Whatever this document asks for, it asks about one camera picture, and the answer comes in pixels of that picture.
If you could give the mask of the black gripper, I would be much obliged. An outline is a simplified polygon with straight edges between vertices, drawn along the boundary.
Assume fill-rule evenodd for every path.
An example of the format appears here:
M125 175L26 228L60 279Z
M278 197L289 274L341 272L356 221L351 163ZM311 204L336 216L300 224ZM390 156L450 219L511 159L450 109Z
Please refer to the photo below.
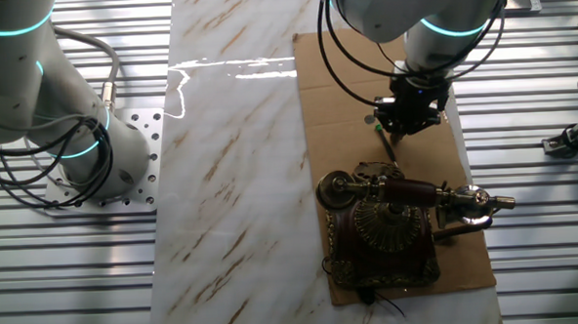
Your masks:
M408 78L394 77L390 85L393 97L376 97L374 116L391 135L392 144L398 144L405 134L412 136L440 124L450 87L443 78L435 79L431 86L419 86Z

